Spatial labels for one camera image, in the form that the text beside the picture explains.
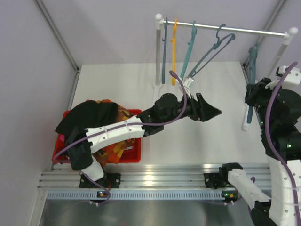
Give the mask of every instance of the red plastic bin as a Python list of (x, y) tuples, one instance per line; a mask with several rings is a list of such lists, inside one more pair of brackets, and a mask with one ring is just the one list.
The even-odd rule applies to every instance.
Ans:
[[(138, 109), (130, 109), (130, 113), (139, 114), (142, 111)], [(63, 114), (63, 118), (69, 113), (70, 111), (66, 111)], [(62, 160), (67, 160), (66, 155), (61, 155), (57, 157), (58, 161), (54, 161), (54, 156), (59, 153), (64, 147), (64, 141), (60, 139), (61, 134), (57, 136), (55, 149), (52, 154), (52, 162), (54, 163), (61, 163)], [(130, 150), (125, 150), (119, 160), (119, 163), (131, 163), (131, 162), (139, 162), (141, 159), (141, 138), (136, 138), (135, 142), (132, 144), (133, 148)]]

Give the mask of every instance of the blue hanger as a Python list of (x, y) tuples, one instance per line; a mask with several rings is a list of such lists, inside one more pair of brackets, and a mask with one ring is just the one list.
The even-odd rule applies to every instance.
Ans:
[[(256, 80), (256, 59), (258, 55), (259, 43), (249, 49), (249, 83), (255, 84)], [(246, 122), (250, 124), (253, 117), (253, 107), (249, 106)]]
[[(199, 73), (213, 58), (215, 58), (216, 55), (218, 55), (227, 45), (230, 44), (230, 42), (232, 40), (235, 40), (235, 34), (231, 33), (226, 35), (225, 37), (223, 37), (222, 39), (220, 39), (220, 37), (218, 36), (219, 31), (221, 30), (222, 27), (224, 27), (225, 24), (222, 24), (216, 32), (215, 37), (217, 38), (217, 42), (211, 47), (211, 49), (209, 49), (205, 55), (199, 60), (199, 62), (195, 65), (195, 67), (191, 70), (191, 72), (189, 73), (189, 77), (194, 77), (197, 73)], [(219, 48), (219, 46), (221, 45), (221, 43), (226, 39), (229, 38), (229, 40), (227, 41), (227, 43), (216, 53), (213, 55), (213, 57), (211, 57), (200, 69), (198, 69), (196, 71), (196, 69), (198, 68), (198, 66), (204, 61), (204, 59), (213, 51), (216, 50), (217, 48)]]
[(165, 35), (164, 35), (164, 39), (162, 39), (162, 41), (164, 42), (162, 77), (161, 77), (162, 84), (165, 84), (165, 64), (166, 64), (166, 46), (167, 46), (167, 17), (165, 19), (164, 29), (165, 29)]
[(197, 34), (197, 29), (194, 25), (195, 23), (196, 23), (196, 21), (193, 21), (192, 31), (191, 31), (191, 40), (188, 43), (189, 46), (188, 46), (188, 50), (187, 50), (187, 53), (186, 53), (186, 56), (185, 56), (185, 60), (184, 60), (184, 64), (183, 64), (183, 68), (182, 68), (181, 76), (180, 76), (182, 79), (184, 78), (184, 75), (185, 75), (185, 72), (186, 72), (186, 69), (187, 69), (187, 66), (188, 66), (188, 62), (189, 62), (189, 59), (190, 59), (190, 56), (191, 56), (194, 39), (195, 39), (196, 34)]

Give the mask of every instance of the robotic arm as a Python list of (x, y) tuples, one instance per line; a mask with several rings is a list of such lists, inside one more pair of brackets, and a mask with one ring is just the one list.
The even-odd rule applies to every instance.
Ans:
[[(292, 76), (300, 75), (299, 70), (288, 76), (285, 85), (300, 83), (300, 79)], [(99, 128), (76, 128), (67, 140), (67, 145), (78, 141), (69, 148), (73, 170), (81, 170), (93, 181), (102, 184), (106, 175), (102, 166), (93, 158), (92, 154), (105, 146), (116, 142), (146, 137), (156, 134), (164, 129), (166, 122), (175, 121), (180, 113), (180, 118), (190, 117), (194, 121), (207, 121), (221, 111), (209, 105), (200, 93), (195, 100), (190, 94), (189, 87), (193, 83), (188, 79), (183, 80), (187, 104), (184, 107), (184, 99), (178, 101), (176, 96), (170, 93), (164, 94), (157, 100), (153, 107), (142, 113), (119, 123)], [(283, 163), (271, 150), (266, 137), (265, 115), (268, 103), (272, 95), (272, 89), (277, 82), (268, 78), (262, 79), (257, 84), (248, 84), (245, 102), (255, 110), (261, 121), (261, 140), (266, 150), (272, 181), (273, 200), (265, 195), (246, 175), (238, 163), (228, 163), (220, 168), (221, 177), (232, 184), (246, 200), (251, 208), (252, 220), (255, 226), (294, 226), (296, 215), (298, 216), (298, 204), (294, 203), (294, 196), (298, 191), (301, 197), (301, 134), (294, 126), (301, 116), (301, 97), (288, 89), (282, 89), (277, 93), (270, 114), (270, 136), (277, 153), (284, 159), (292, 172), (292, 177), (297, 181), (297, 188), (292, 188), (290, 176)]]
[[(284, 74), (283, 67), (278, 68), (277, 76)], [(291, 88), (300, 83), (300, 72), (293, 68), (285, 78), (282, 87)], [(265, 195), (246, 175), (238, 163), (228, 163), (220, 168), (221, 177), (232, 184), (249, 205), (255, 226), (295, 226), (298, 204), (294, 203), (294, 192), (301, 197), (301, 134), (295, 124), (301, 116), (301, 97), (292, 90), (281, 89), (273, 103), (269, 133), (277, 153), (285, 161), (297, 184), (293, 188), (290, 175), (284, 164), (271, 150), (266, 136), (265, 117), (268, 103), (278, 81), (264, 78), (257, 84), (247, 85), (245, 102), (253, 106), (261, 122), (261, 141), (271, 172), (272, 199)]]
[(122, 140), (146, 137), (164, 129), (164, 124), (177, 118), (189, 117), (194, 121), (207, 121), (222, 112), (209, 105), (200, 93), (187, 96), (184, 108), (184, 98), (178, 101), (174, 94), (166, 93), (157, 100), (153, 107), (133, 116), (132, 118), (99, 128), (75, 128), (66, 142), (67, 145), (83, 139), (83, 142), (67, 150), (73, 170), (81, 170), (93, 181), (102, 184), (106, 180), (102, 166), (92, 156), (93, 153), (108, 145)]

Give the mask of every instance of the gray wall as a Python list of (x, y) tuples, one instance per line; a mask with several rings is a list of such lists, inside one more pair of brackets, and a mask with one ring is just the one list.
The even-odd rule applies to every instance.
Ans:
[(74, 71), (32, 0), (0, 2), (0, 219), (24, 226)]
[[(277, 0), (44, 0), (79, 65), (155, 61), (155, 15), (181, 22), (262, 29)], [(172, 27), (169, 26), (171, 39)], [(177, 61), (184, 60), (190, 28), (177, 30)], [(257, 36), (237, 34), (216, 61), (241, 61)], [(216, 42), (215, 31), (199, 30), (191, 61), (198, 61)], [(171, 61), (171, 43), (167, 59)]]
[[(272, 27), (273, 31), (287, 31), (290, 27), (299, 28), (299, 33), (294, 37), (292, 43), (287, 47), (283, 57), (280, 59), (278, 65), (290, 65), (294, 61), (299, 61), (297, 67), (301, 68), (301, 1), (289, 0), (285, 8), (281, 12), (278, 19)], [(266, 68), (271, 63), (273, 56), (277, 53), (281, 39), (267, 38), (263, 41), (257, 60), (257, 76), (259, 79), (263, 78)]]

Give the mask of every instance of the horizontal metal rod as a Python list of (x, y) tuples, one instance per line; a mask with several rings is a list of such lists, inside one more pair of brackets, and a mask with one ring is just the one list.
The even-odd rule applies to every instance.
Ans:
[[(284, 9), (285, 5), (287, 4), (288, 0), (279, 0), (278, 4), (275, 7), (275, 10), (273, 11), (273, 14), (271, 15), (269, 21), (267, 22), (267, 24), (263, 27), (264, 30), (266, 31), (270, 31), (273, 24), (275, 23), (275, 21), (277, 20), (277, 18), (279, 17), (279, 15), (281, 14), (282, 10)], [(260, 44), (262, 43), (262, 41), (264, 40), (264, 36), (260, 36), (257, 40), (257, 42)]]
[[(174, 25), (174, 21), (168, 21), (167, 24), (168, 25)], [(192, 27), (192, 25), (193, 24), (190, 24), (190, 23), (177, 22), (177, 26)], [(212, 25), (205, 25), (205, 24), (194, 24), (194, 25), (195, 25), (196, 28), (203, 28), (203, 29), (210, 29), (210, 30), (217, 30), (217, 29), (220, 28), (219, 26), (212, 26)], [(233, 27), (222, 27), (221, 31), (249, 33), (249, 34), (257, 34), (257, 35), (264, 35), (264, 36), (274, 36), (274, 37), (280, 37), (280, 38), (285, 37), (285, 33), (249, 30), (249, 29), (233, 28)]]

